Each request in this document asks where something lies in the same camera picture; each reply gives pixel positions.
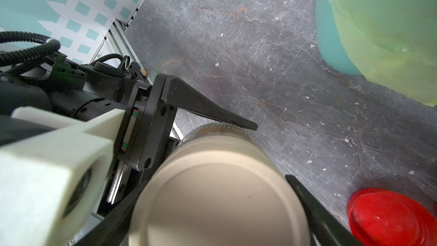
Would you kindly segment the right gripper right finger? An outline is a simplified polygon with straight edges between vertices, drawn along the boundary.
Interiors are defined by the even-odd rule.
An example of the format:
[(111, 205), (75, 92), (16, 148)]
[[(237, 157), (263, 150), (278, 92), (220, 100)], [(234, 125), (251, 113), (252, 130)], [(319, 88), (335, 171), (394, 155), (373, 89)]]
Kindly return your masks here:
[(325, 207), (293, 175), (286, 175), (286, 181), (297, 194), (310, 228), (311, 245), (361, 246), (363, 245), (344, 228)]

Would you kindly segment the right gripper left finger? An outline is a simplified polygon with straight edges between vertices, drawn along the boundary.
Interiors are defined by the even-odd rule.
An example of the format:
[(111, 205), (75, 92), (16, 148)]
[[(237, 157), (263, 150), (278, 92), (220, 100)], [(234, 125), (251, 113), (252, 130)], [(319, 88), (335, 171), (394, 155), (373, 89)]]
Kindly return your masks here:
[(129, 232), (135, 204), (143, 189), (150, 182), (143, 181), (127, 195), (91, 232), (76, 246), (119, 246)]

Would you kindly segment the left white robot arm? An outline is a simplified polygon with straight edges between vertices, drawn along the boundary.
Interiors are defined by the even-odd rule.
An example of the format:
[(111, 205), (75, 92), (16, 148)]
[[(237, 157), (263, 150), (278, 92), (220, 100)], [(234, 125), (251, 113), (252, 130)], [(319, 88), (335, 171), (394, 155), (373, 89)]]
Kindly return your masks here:
[(1, 113), (37, 107), (80, 121), (114, 109), (124, 117), (114, 142), (115, 164), (103, 203), (113, 207), (140, 182), (150, 178), (179, 143), (171, 137), (178, 109), (223, 124), (257, 130), (256, 123), (212, 102), (182, 79), (157, 75), (148, 83), (130, 57), (109, 54), (77, 64), (60, 52), (49, 36), (4, 31), (2, 43), (29, 42), (31, 47), (1, 52)]

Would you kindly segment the beige lid jar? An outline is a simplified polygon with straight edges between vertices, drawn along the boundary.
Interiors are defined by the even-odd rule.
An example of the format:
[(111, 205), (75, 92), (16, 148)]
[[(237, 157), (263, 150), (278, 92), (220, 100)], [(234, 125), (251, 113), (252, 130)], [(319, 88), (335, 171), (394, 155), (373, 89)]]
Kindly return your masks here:
[(296, 193), (241, 128), (209, 123), (180, 142), (138, 198), (131, 246), (308, 246)]

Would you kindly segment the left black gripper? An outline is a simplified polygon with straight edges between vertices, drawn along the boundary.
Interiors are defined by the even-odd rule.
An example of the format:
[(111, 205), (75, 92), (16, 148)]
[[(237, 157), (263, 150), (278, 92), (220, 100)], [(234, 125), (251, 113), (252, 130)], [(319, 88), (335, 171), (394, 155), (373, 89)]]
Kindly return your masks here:
[(119, 202), (164, 161), (176, 109), (256, 131), (258, 125), (205, 97), (182, 79), (159, 74), (153, 85), (138, 82), (128, 100), (114, 145), (116, 171), (106, 201)]

